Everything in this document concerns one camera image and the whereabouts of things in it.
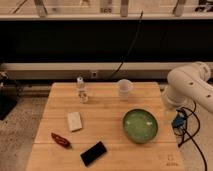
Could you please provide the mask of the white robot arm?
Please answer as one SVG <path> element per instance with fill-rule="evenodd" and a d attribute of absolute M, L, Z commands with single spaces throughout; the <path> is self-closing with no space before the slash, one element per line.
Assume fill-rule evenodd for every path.
<path fill-rule="evenodd" d="M 162 93 L 162 101 L 169 109 L 179 108 L 188 99 L 194 100 L 213 114 L 213 86 L 210 67 L 204 62 L 194 62 L 171 70 L 167 75 L 168 85 Z"/>

